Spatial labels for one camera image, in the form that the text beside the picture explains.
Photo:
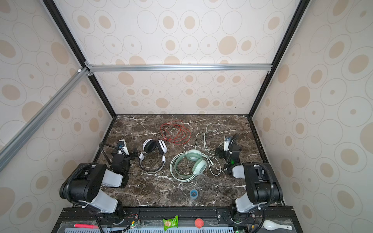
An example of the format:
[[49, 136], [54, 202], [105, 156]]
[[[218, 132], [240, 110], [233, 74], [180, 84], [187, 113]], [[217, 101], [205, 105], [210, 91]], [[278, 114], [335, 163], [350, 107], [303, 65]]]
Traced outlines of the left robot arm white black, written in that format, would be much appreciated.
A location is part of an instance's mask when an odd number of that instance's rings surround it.
[[101, 187], [125, 188], [129, 181], [130, 163], [138, 157], [138, 150], [134, 148], [133, 152], [129, 152], [125, 140], [119, 140], [116, 146], [102, 142], [99, 149], [109, 165], [81, 163], [61, 185], [60, 198], [89, 208], [95, 214], [122, 217], [122, 203], [102, 191]]

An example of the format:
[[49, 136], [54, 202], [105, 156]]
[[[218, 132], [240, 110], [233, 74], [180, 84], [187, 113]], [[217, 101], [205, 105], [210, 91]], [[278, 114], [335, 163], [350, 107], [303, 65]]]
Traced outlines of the black white headphones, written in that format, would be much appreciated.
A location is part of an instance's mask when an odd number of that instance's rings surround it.
[[[146, 173], [154, 174], [154, 173], [160, 172], [164, 168], [164, 166], [166, 165], [165, 154], [167, 153], [168, 149], [167, 149], [167, 146], [165, 144], [165, 141], [161, 140], [161, 139], [148, 139], [143, 143], [142, 148], [143, 148], [143, 153], [141, 153], [139, 155], [139, 166], [140, 166], [140, 168]], [[145, 159], [146, 155], [152, 153], [156, 149], [158, 150], [158, 153], [162, 156], [162, 164], [159, 168], [146, 169], [142, 165], [142, 162]]]

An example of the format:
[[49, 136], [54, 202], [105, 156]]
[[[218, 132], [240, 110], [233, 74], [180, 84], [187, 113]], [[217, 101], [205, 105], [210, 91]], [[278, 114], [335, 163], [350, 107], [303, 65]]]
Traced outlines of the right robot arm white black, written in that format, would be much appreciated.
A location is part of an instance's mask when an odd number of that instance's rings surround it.
[[283, 199], [282, 188], [269, 163], [242, 163], [242, 148], [225, 141], [215, 149], [215, 155], [225, 160], [224, 170], [234, 178], [245, 181], [246, 192], [231, 204], [233, 213], [252, 213]]

